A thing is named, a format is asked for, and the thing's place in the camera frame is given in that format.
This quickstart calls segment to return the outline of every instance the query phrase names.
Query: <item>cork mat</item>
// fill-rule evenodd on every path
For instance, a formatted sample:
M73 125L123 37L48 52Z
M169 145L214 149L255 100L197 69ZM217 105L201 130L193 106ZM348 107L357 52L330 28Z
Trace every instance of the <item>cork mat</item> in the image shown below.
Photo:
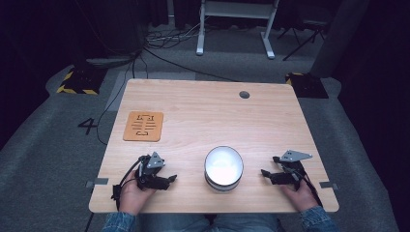
M157 142L161 138L163 113L132 111L130 112L124 140Z

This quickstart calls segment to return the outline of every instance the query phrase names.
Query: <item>hole in table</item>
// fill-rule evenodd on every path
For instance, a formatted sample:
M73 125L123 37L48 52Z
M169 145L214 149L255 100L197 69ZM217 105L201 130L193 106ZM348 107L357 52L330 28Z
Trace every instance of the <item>hole in table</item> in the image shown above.
M239 93L239 97L241 97L242 99L248 99L250 97L250 94L247 91L241 91Z

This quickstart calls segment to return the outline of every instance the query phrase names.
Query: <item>wooden table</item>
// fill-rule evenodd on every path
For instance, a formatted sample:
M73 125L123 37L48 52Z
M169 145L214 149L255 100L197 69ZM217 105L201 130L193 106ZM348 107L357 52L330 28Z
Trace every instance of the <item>wooden table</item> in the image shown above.
M249 93L248 99L240 97L242 91ZM131 111L162 112L161 140L123 140ZM205 158L218 146L234 148L244 162L239 185L228 193L216 192L204 178ZM329 179L290 85L132 79L99 173L108 183L95 185L89 207L95 213L115 212L112 186L119 184L140 156L157 152L166 163L159 176L177 174L178 178L168 190L158 190L142 212L295 212L278 186L260 172L282 172L272 157L287 150L313 155L302 164L325 210L337 211L333 189L319 186Z

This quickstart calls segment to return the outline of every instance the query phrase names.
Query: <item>white bowl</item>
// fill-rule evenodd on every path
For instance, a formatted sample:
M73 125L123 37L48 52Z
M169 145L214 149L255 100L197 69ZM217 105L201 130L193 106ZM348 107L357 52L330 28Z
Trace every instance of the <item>white bowl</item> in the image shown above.
M237 187L243 170L241 156L231 147L216 147L205 159L205 179L217 190L228 191Z

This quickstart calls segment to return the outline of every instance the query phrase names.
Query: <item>person's hand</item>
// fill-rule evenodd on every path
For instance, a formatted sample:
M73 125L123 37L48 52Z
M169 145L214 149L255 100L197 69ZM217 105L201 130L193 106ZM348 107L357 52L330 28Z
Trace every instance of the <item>person's hand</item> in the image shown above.
M318 206L305 181L301 181L301 186L297 191L290 189L286 185L280 185L279 187L299 212Z
M136 216L144 206L145 202L156 192L156 190L152 188L147 188L145 190L139 189L136 185L134 175L135 171L132 171L124 182L125 184L121 189L120 208L118 211Z

